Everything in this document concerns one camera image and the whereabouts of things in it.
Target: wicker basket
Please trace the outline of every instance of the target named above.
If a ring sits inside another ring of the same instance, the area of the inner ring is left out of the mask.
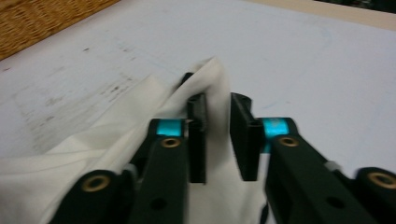
[[[119,0],[0,0],[0,60]]]

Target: white table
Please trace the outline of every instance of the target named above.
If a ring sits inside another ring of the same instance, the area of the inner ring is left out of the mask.
[[[294,118],[349,176],[396,172],[394,22],[386,30],[235,0],[122,0],[0,62],[0,155],[43,153],[142,78],[174,81],[216,55],[257,117]]]

